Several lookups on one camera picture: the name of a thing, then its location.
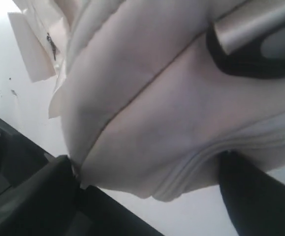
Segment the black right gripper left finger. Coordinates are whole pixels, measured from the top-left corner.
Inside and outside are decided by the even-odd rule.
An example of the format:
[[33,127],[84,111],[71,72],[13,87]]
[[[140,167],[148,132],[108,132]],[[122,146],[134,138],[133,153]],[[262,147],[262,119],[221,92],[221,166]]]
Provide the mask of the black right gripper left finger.
[[99,188],[81,189],[60,156],[0,197],[0,236],[64,236],[77,212],[89,219],[89,236],[157,235]]

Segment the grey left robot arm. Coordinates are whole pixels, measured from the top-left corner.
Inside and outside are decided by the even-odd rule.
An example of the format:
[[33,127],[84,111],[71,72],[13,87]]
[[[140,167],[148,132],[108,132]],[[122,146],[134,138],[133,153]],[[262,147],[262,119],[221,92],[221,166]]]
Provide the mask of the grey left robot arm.
[[285,77],[285,59],[265,57],[261,45],[284,28],[285,0],[248,0],[209,26],[206,45],[227,75],[280,79]]

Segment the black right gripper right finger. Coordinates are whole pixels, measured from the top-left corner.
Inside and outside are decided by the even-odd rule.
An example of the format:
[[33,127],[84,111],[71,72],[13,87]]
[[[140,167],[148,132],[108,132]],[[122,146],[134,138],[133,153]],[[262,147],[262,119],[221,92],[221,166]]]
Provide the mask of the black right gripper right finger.
[[285,236],[285,185],[238,152],[218,158],[220,191],[237,234]]

